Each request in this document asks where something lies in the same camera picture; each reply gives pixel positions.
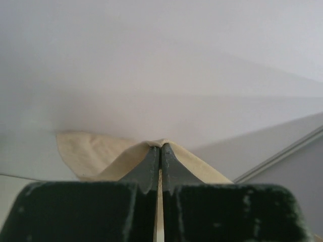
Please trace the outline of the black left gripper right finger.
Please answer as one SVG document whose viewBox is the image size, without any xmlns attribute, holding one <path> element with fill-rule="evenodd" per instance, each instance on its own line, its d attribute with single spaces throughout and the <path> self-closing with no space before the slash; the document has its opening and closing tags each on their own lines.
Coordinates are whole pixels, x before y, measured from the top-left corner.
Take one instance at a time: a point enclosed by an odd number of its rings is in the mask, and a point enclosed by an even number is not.
<svg viewBox="0 0 323 242">
<path fill-rule="evenodd" d="M 165 241 L 312 241 L 299 205 L 273 184 L 205 183 L 161 149 Z"/>
</svg>

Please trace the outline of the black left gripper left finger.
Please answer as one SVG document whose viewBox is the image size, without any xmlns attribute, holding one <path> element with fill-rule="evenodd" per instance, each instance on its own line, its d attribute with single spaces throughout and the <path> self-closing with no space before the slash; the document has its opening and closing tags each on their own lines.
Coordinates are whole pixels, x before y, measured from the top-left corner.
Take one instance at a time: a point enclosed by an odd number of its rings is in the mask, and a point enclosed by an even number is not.
<svg viewBox="0 0 323 242">
<path fill-rule="evenodd" d="M 118 181 L 47 181 L 17 196 L 1 241 L 153 241 L 159 148 Z"/>
</svg>

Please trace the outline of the beige t shirt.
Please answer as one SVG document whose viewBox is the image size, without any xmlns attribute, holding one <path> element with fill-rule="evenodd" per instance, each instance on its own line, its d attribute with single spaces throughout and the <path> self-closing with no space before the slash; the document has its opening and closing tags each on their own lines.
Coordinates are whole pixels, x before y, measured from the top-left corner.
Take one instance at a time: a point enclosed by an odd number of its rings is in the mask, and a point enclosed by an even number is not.
<svg viewBox="0 0 323 242">
<path fill-rule="evenodd" d="M 177 180 L 191 184 L 229 184 L 231 181 L 188 150 L 167 139 L 143 141 L 92 133 L 59 133 L 63 162 L 84 182 L 134 183 L 131 230 L 136 241 L 164 240 L 162 165 L 166 158 Z"/>
</svg>

